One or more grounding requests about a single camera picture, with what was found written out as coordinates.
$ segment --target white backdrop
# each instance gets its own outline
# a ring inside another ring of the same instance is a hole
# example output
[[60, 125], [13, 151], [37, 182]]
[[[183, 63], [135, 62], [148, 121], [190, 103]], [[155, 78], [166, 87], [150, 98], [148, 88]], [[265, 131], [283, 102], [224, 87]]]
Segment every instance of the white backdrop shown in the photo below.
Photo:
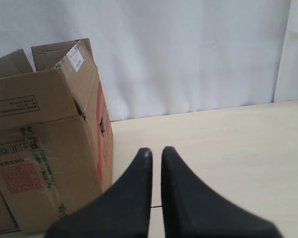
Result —
[[90, 38], [112, 120], [297, 99], [297, 12], [298, 0], [0, 0], [0, 57]]

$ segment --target open cardboard box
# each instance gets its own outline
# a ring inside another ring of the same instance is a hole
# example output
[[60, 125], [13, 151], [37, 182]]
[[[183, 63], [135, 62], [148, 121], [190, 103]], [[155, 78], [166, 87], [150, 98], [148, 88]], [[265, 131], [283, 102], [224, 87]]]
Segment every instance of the open cardboard box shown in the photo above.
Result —
[[0, 59], [0, 192], [24, 233], [112, 184], [113, 135], [88, 39]]

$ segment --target black prong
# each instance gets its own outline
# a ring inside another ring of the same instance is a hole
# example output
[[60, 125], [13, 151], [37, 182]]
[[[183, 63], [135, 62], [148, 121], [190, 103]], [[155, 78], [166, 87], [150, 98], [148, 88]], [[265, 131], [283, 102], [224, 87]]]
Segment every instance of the black prong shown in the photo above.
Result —
[[162, 153], [161, 199], [166, 238], [282, 238], [273, 223], [203, 183], [173, 147]]
[[152, 192], [152, 153], [141, 148], [103, 195], [60, 219], [45, 238], [146, 238]]

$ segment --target wooden surface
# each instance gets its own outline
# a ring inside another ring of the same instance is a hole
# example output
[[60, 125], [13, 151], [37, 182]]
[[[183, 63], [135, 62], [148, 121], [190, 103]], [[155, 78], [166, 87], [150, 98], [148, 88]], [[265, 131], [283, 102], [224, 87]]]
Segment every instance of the wooden surface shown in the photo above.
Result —
[[[161, 152], [171, 145], [219, 194], [298, 238], [298, 101], [117, 121], [112, 128], [114, 180], [140, 147], [152, 150], [153, 206], [161, 205]], [[164, 237], [160, 207], [151, 209], [149, 237]]]

